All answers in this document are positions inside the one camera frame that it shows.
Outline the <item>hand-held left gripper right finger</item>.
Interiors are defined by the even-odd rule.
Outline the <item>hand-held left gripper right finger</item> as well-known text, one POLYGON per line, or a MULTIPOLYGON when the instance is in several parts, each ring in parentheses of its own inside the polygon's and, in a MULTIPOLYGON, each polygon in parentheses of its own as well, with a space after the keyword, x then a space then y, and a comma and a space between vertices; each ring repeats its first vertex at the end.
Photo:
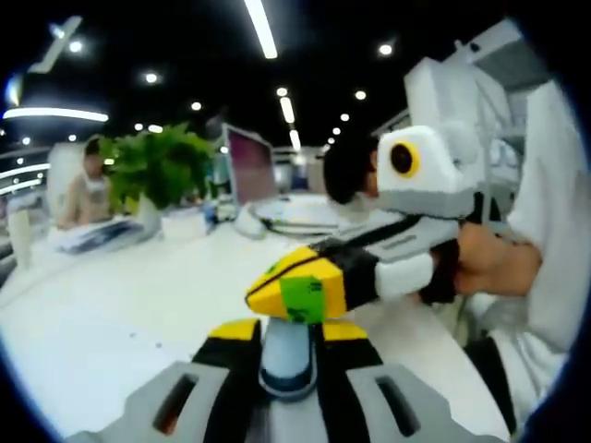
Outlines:
POLYGON ((449 402, 402 365, 386 365, 351 321, 316 328, 320 410, 329 442, 498 442, 452 418, 449 402))

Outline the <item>person's right hand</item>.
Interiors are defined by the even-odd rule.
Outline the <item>person's right hand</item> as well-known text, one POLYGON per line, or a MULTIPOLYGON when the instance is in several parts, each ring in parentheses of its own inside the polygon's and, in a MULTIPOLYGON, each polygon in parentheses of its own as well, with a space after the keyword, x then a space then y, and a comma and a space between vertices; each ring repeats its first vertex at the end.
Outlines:
POLYGON ((458 236, 459 258, 454 276, 458 294, 509 294, 510 282, 502 273, 513 244, 488 227, 465 223, 458 236))

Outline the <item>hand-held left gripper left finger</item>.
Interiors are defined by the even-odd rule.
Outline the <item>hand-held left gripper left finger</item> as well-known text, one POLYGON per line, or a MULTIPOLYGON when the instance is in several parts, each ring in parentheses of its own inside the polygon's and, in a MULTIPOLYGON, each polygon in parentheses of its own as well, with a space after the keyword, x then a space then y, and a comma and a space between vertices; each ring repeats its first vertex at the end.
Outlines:
POLYGON ((189 362, 166 367, 126 399, 122 415, 68 442, 245 442, 257 403, 261 324, 214 329, 189 362))

